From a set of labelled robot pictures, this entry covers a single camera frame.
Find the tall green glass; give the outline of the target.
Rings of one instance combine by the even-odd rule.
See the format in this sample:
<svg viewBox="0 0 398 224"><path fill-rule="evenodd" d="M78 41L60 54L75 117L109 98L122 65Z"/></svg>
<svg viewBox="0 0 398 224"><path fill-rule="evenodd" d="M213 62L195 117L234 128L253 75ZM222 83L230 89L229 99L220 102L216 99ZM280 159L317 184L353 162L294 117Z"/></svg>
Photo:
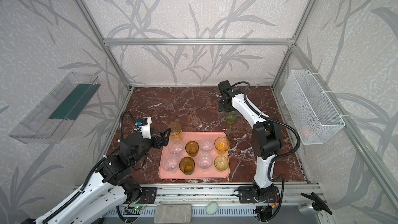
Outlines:
<svg viewBox="0 0 398 224"><path fill-rule="evenodd" d="M236 111L236 110L230 111L230 112L226 112L226 117L225 117L226 123L233 124L236 121L236 119L237 119L238 113L239 112Z"/></svg>

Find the clear faceted glass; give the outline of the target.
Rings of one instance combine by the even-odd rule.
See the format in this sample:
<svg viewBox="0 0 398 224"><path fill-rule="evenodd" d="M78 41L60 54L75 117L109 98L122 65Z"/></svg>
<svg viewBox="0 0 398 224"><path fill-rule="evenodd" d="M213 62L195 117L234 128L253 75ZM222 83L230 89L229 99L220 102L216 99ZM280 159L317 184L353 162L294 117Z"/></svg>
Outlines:
<svg viewBox="0 0 398 224"><path fill-rule="evenodd" d="M214 148L214 141L211 139L203 139L199 142L199 148L201 151L210 152Z"/></svg>
<svg viewBox="0 0 398 224"><path fill-rule="evenodd" d="M175 140L169 141L167 148L168 148L169 153L178 154L183 151L184 144L181 140L175 139Z"/></svg>
<svg viewBox="0 0 398 224"><path fill-rule="evenodd" d="M179 168L179 158L175 154L165 155L161 159L161 167L168 173L175 173Z"/></svg>
<svg viewBox="0 0 398 224"><path fill-rule="evenodd" d="M213 157L209 152L203 152L197 158L197 165L202 171L209 171L213 161Z"/></svg>

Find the yellow tall glass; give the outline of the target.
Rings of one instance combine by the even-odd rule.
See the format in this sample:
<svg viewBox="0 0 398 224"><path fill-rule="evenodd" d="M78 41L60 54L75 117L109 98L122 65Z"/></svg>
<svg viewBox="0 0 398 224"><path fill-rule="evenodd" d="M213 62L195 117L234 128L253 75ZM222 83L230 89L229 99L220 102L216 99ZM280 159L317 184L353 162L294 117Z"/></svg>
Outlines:
<svg viewBox="0 0 398 224"><path fill-rule="evenodd" d="M182 141L182 126L179 122L172 122L168 125L171 129L170 140L181 140Z"/></svg>

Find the amber dotted glass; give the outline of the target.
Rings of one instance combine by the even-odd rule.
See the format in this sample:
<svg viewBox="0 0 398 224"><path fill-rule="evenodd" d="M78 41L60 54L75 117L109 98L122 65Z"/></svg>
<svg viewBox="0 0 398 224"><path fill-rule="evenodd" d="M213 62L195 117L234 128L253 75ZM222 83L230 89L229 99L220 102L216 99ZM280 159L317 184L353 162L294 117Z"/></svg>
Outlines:
<svg viewBox="0 0 398 224"><path fill-rule="evenodd" d="M189 141L185 146L185 150L189 156L195 157L199 152L199 144L196 141Z"/></svg>
<svg viewBox="0 0 398 224"><path fill-rule="evenodd" d="M191 175L195 169L195 161L192 157L183 157L179 163L179 169L185 175Z"/></svg>

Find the yellow short glass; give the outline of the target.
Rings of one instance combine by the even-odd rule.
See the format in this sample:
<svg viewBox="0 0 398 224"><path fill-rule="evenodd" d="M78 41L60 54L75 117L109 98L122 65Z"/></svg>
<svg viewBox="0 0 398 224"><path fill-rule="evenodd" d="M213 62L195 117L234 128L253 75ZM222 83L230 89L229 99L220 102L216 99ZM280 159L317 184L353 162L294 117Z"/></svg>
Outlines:
<svg viewBox="0 0 398 224"><path fill-rule="evenodd" d="M227 153L230 148L230 141L226 137L218 137L215 139L214 147L218 154Z"/></svg>

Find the green short glass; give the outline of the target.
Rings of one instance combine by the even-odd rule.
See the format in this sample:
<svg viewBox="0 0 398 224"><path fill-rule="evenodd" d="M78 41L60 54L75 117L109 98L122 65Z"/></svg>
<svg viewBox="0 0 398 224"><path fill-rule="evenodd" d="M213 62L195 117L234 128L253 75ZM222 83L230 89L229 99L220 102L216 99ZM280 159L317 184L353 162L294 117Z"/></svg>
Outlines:
<svg viewBox="0 0 398 224"><path fill-rule="evenodd" d="M217 156L214 160L214 166L218 171L225 171L229 168L229 160L225 156Z"/></svg>

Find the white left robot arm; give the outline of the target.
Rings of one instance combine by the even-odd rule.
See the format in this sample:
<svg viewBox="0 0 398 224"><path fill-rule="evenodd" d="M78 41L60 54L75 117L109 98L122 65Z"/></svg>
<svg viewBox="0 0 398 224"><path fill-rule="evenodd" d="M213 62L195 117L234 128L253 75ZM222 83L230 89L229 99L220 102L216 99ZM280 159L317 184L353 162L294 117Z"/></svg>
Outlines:
<svg viewBox="0 0 398 224"><path fill-rule="evenodd" d="M140 185L128 174L153 148L169 143L171 130L153 134L148 126L120 139L116 155L101 159L89 172L81 187L61 203L26 224L91 224L128 197L140 198Z"/></svg>

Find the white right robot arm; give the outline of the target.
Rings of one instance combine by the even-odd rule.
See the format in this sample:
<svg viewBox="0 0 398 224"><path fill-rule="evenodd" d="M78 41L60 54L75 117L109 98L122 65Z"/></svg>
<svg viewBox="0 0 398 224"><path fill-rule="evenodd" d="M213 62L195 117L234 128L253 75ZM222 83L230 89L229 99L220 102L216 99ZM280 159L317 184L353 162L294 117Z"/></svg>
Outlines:
<svg viewBox="0 0 398 224"><path fill-rule="evenodd" d="M298 131L261 112L248 98L249 82L238 82L233 85L225 80L218 84L221 93L218 107L222 113L238 111L252 127L251 147L257 156L257 168L252 184L251 198L259 203L275 195L276 202L283 199L284 187L278 189L275 182L285 181L284 175L273 177L275 162L294 154L301 145ZM291 151L280 154L283 146L282 127L290 130L296 137L296 144Z"/></svg>

